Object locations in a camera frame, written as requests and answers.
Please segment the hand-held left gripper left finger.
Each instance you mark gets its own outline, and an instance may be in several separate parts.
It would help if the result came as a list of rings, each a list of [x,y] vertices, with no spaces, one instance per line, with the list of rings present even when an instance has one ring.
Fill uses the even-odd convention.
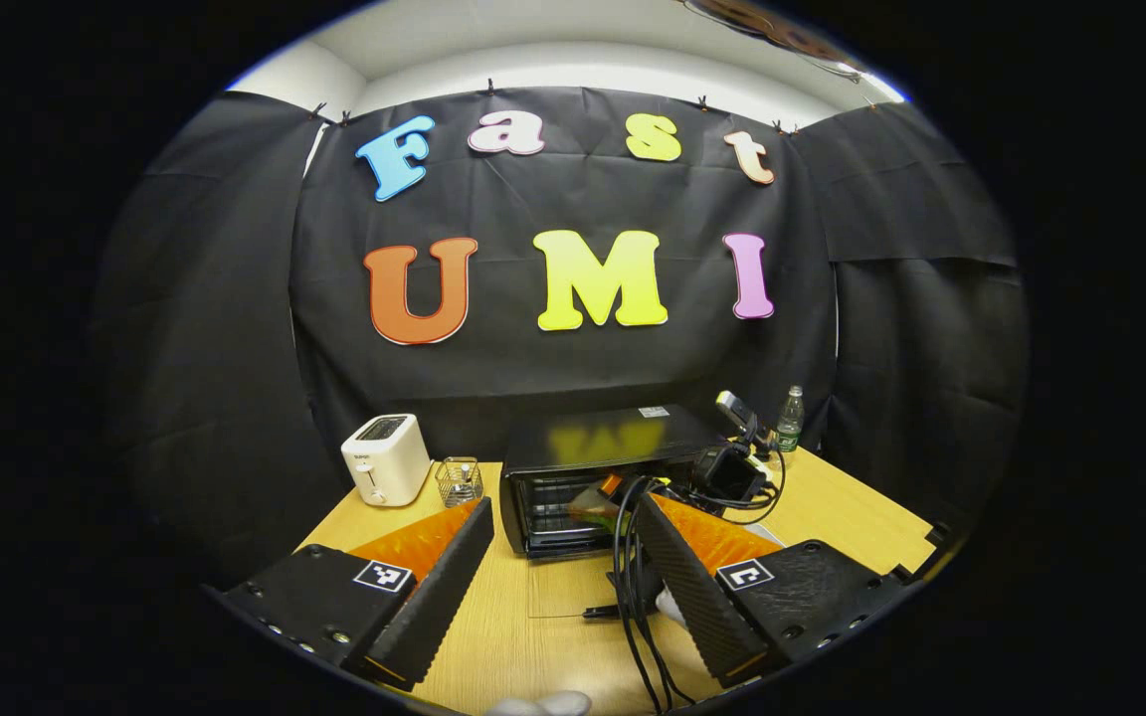
[[[427,679],[492,540],[487,497],[454,508],[346,497],[292,552],[205,593],[319,670],[410,692]]]

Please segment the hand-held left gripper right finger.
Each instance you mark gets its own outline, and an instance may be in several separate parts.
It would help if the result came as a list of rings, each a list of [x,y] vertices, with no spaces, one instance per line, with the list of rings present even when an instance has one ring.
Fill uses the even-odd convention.
[[[877,574],[818,538],[783,546],[664,495],[643,497],[636,522],[723,687],[832,651],[920,589],[901,565]]]

